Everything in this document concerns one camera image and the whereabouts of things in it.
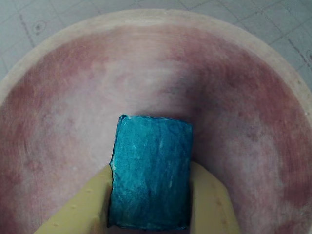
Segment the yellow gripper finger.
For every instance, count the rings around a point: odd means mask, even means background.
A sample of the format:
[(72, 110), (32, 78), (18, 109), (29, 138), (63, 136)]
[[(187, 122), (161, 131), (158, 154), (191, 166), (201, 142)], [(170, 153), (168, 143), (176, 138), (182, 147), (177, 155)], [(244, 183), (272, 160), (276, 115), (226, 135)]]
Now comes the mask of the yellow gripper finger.
[(112, 182), (112, 169), (106, 165), (40, 226), (40, 233), (107, 234)]
[(191, 163), (191, 234), (239, 234), (238, 221), (226, 187), (198, 163)]

